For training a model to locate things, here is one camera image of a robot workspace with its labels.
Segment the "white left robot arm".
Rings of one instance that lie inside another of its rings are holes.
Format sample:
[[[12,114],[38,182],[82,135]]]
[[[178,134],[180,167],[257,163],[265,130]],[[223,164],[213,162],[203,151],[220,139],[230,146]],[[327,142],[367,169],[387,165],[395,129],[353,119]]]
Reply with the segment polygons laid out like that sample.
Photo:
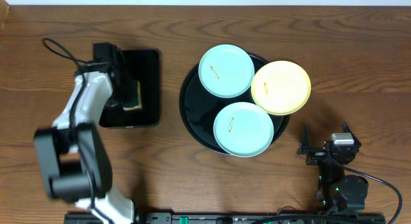
[[[134,92],[125,64],[81,65],[63,112],[33,137],[44,188],[102,223],[133,223],[134,203],[112,185],[112,167],[97,125],[106,102]]]

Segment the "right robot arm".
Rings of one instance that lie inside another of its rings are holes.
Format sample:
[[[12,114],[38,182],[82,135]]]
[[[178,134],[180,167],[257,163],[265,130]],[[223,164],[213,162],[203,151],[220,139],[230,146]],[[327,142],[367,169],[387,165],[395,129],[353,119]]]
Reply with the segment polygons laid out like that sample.
[[[346,123],[342,125],[342,132],[332,134],[322,147],[311,145],[308,127],[303,126],[297,153],[306,157],[307,165],[319,167],[317,199],[324,204],[325,215],[353,215],[365,209],[369,187],[367,179],[347,175],[344,169],[355,159],[361,146]]]

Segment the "yellow green sponge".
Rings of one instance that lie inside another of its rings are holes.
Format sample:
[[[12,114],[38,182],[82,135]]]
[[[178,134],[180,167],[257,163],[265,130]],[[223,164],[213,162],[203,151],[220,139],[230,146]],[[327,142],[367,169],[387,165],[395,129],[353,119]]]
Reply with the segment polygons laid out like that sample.
[[[139,110],[143,107],[141,99],[141,84],[139,81],[134,81],[133,84],[131,94],[129,94],[122,101],[124,111]]]

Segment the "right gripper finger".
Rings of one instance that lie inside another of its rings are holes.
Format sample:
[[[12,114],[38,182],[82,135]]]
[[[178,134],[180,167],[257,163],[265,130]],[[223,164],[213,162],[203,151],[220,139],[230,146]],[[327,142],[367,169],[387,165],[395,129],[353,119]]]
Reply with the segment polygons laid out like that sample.
[[[353,139],[353,144],[356,146],[361,146],[361,142],[358,140],[358,138],[355,136],[355,134],[351,131],[351,129],[349,128],[348,124],[346,122],[343,122],[342,124],[342,131],[344,133],[349,133],[351,134],[351,137]]]
[[[305,155],[310,151],[310,148],[311,148],[311,144],[310,144],[310,138],[308,135],[308,127],[306,126],[306,124],[303,124],[302,137],[299,143],[299,147],[297,149],[297,153],[299,155]]]

